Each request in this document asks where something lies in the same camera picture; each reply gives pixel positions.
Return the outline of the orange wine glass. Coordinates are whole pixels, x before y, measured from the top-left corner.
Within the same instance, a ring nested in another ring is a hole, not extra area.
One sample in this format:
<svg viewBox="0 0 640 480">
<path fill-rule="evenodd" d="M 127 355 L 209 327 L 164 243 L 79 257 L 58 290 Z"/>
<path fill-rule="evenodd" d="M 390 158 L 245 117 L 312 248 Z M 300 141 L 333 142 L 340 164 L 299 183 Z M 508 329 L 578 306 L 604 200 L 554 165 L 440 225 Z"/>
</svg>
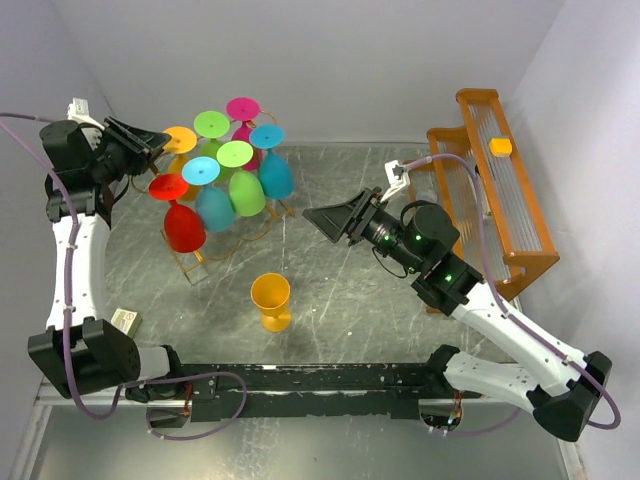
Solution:
<svg viewBox="0 0 640 480">
<path fill-rule="evenodd" d="M 291 287 L 278 273 L 259 276 L 250 290 L 251 300 L 261 314 L 263 327 L 273 333 L 286 330 L 292 320 L 289 308 Z"/>
<path fill-rule="evenodd" d="M 190 160 L 188 153 L 197 146 L 197 135 L 190 128 L 184 126 L 166 128 L 164 133 L 171 136 L 171 141 L 165 145 L 164 150 L 174 155 L 166 173 L 182 176 L 182 169 Z"/>
</svg>

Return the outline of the green wine glass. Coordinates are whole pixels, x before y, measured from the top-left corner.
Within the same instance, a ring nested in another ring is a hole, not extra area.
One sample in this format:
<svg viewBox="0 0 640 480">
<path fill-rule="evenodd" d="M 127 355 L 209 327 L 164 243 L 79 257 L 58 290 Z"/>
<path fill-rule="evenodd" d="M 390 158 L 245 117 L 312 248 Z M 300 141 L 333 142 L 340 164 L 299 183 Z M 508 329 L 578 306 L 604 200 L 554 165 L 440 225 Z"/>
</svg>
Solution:
<svg viewBox="0 0 640 480">
<path fill-rule="evenodd" d="M 234 170 L 229 180 L 228 193 L 235 212 L 242 217 L 257 215 L 266 206 L 265 194 L 258 178 L 243 169 L 252 157 L 253 147 L 241 140 L 229 141 L 217 152 L 219 164 Z"/>
<path fill-rule="evenodd" d="M 218 159 L 218 151 L 223 145 L 220 140 L 230 129 L 230 121 L 219 111 L 208 110 L 199 113 L 193 122 L 196 133 L 205 139 L 200 147 L 200 155 Z"/>
</svg>

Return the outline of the dark blue wine glass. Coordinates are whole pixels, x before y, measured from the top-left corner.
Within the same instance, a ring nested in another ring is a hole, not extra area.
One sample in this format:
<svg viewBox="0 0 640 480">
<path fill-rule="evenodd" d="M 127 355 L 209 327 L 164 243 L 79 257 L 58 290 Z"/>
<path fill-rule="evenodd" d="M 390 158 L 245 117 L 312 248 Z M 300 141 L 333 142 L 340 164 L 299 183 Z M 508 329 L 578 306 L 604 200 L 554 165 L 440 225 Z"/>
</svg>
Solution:
<svg viewBox="0 0 640 480">
<path fill-rule="evenodd" d="M 295 189 L 293 173 L 287 161 L 274 151 L 284 139 L 285 131 L 278 125 L 258 126 L 250 134 L 250 143 L 257 149 L 266 151 L 258 170 L 258 178 L 265 195 L 275 200 L 289 197 Z"/>
</svg>

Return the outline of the red wine glass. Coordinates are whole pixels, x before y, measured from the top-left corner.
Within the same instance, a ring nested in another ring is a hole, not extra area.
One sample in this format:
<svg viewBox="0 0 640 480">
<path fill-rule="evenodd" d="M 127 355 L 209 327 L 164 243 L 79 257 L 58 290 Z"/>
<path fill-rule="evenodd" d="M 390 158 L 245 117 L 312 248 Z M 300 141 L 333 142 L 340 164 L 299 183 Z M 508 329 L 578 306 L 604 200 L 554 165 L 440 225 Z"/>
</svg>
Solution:
<svg viewBox="0 0 640 480">
<path fill-rule="evenodd" d="M 154 199 L 170 204 L 164 217 L 164 233 L 171 249 L 178 253 L 192 253 L 206 241 L 200 217 L 178 202 L 189 187 L 180 174 L 159 175 L 149 185 L 149 193 Z"/>
</svg>

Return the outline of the light blue wine glass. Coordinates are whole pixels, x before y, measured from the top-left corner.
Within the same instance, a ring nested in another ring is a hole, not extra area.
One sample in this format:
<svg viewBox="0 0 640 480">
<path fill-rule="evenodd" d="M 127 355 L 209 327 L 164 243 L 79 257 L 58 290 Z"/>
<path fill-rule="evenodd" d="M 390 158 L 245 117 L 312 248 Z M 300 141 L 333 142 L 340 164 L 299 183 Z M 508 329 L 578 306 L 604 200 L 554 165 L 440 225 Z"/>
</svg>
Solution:
<svg viewBox="0 0 640 480">
<path fill-rule="evenodd" d="M 214 233 L 229 230 L 235 220 L 230 197 L 213 185 L 220 173 L 219 162 L 208 156 L 195 157 L 182 168 L 183 179 L 190 185 L 201 187 L 195 200 L 195 210 L 204 228 Z"/>
</svg>

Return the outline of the magenta wine glass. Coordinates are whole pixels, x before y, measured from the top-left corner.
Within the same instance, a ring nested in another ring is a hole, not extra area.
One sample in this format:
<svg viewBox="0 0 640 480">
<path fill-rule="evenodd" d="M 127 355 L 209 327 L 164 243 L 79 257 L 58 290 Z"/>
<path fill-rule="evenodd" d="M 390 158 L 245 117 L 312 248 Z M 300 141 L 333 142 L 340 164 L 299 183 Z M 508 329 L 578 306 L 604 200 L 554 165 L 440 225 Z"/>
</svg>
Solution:
<svg viewBox="0 0 640 480">
<path fill-rule="evenodd" d="M 226 112 L 233 121 L 240 123 L 231 139 L 244 141 L 252 147 L 252 159 L 243 166 L 243 169 L 247 171 L 258 170 L 262 160 L 262 152 L 251 144 L 250 135 L 255 129 L 253 121 L 261 113 L 259 103 L 250 97 L 236 97 L 227 103 Z"/>
</svg>

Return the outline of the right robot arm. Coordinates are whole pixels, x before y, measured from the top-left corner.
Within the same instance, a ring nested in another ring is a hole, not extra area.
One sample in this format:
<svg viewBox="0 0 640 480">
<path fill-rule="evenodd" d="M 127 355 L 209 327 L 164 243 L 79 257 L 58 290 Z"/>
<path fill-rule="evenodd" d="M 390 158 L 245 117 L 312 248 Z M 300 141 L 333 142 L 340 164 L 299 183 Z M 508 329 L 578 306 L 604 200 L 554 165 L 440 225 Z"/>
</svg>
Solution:
<svg viewBox="0 0 640 480">
<path fill-rule="evenodd" d="M 333 243 L 369 242 L 412 276 L 411 286 L 427 306 L 478 331 L 516 362 L 503 365 L 452 350 L 424 374 L 431 395 L 443 398 L 457 390 L 488 396 L 531 414 L 554 437 L 577 441 L 604 396 L 611 360 L 563 343 L 500 296 L 453 253 L 459 232 L 441 206 L 417 200 L 402 211 L 411 217 L 390 215 L 379 189 L 364 189 L 347 202 L 308 208 L 303 216 Z"/>
</svg>

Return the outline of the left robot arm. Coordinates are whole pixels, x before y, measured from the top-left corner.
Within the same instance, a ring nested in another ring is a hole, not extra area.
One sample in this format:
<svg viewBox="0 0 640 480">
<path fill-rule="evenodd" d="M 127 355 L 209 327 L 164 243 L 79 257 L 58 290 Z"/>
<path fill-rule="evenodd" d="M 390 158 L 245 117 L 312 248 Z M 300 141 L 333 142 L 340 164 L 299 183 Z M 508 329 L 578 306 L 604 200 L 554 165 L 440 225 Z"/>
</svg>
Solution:
<svg viewBox="0 0 640 480">
<path fill-rule="evenodd" d="M 53 165 L 45 191 L 56 273 L 46 327 L 29 338 L 29 357 L 65 398 L 148 380 L 162 398 L 178 397 L 187 375 L 176 352 L 169 346 L 138 347 L 107 319 L 105 300 L 112 188 L 144 173 L 170 135 L 108 117 L 95 146 L 74 120 L 50 123 L 39 136 Z"/>
</svg>

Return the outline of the orange wooden tiered rack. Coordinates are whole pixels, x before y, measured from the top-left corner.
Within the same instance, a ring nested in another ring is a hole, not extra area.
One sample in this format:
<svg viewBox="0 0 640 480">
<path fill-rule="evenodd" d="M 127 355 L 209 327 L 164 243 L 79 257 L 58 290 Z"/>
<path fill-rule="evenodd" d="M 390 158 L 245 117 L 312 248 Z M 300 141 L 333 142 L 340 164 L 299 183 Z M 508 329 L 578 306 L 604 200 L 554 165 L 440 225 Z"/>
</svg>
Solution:
<svg viewBox="0 0 640 480">
<path fill-rule="evenodd" d="M 413 170 L 408 195 L 433 189 L 460 238 L 453 251 L 480 272 L 489 270 L 498 292 L 516 303 L 519 295 L 559 259 L 534 188 L 494 89 L 457 92 L 463 124 L 427 133 L 433 162 Z M 491 154 L 492 137 L 509 137 L 510 157 Z M 478 166 L 492 217 L 483 217 L 474 167 Z"/>
</svg>

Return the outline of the white item on rack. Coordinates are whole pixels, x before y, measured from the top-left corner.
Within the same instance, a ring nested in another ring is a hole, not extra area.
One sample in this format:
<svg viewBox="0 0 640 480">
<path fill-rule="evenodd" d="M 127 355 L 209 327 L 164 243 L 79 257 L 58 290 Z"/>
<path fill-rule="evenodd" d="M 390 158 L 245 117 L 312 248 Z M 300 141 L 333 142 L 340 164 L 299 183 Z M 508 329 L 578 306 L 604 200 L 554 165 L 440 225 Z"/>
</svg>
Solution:
<svg viewBox="0 0 640 480">
<path fill-rule="evenodd" d="M 474 171 L 475 171 L 475 175 L 476 175 L 476 178 L 478 181 L 478 187 L 479 187 L 479 193 L 475 193 L 475 197 L 482 206 L 483 217 L 485 219 L 489 219 L 492 217 L 492 211 L 491 211 L 488 198 L 486 196 L 486 191 L 485 191 L 483 180 L 479 171 L 479 167 L 475 166 Z"/>
</svg>

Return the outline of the yellow cube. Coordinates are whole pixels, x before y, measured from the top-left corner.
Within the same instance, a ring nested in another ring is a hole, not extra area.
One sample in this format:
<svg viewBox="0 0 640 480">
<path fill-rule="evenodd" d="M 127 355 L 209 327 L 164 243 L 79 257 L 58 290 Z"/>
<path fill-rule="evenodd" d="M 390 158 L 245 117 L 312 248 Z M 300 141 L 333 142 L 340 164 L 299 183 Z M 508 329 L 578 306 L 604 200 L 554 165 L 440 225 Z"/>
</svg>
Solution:
<svg viewBox="0 0 640 480">
<path fill-rule="evenodd" d="M 510 157 L 513 153 L 513 145 L 509 137 L 492 137 L 488 147 L 491 154 L 499 158 Z"/>
</svg>

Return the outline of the white box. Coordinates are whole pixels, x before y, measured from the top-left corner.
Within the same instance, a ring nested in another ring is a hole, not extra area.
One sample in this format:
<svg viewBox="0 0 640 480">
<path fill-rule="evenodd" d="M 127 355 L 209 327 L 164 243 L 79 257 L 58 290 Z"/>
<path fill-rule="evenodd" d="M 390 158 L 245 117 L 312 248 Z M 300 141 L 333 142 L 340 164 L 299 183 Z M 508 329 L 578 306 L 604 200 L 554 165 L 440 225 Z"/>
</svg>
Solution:
<svg viewBox="0 0 640 480">
<path fill-rule="evenodd" d="M 137 311 L 117 308 L 110 322 L 120 331 L 133 338 L 142 322 L 142 316 Z"/>
</svg>

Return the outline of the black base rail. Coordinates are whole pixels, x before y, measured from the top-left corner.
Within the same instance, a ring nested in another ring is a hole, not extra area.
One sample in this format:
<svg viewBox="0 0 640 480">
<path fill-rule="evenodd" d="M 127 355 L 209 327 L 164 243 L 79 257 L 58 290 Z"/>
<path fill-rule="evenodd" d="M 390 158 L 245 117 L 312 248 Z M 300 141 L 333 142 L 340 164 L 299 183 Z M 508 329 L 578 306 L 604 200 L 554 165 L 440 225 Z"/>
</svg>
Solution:
<svg viewBox="0 0 640 480">
<path fill-rule="evenodd" d="M 191 419 L 213 422 L 232 417 L 297 418 L 306 416 L 384 415 L 418 419 L 419 406 L 430 401 L 452 403 L 454 389 L 437 370 L 440 361 L 426 363 L 355 363 L 310 365 L 185 364 L 183 375 L 210 371 L 229 377 L 207 377 L 178 384 L 145 385 L 125 390 L 137 403 L 166 405 L 190 400 Z"/>
</svg>

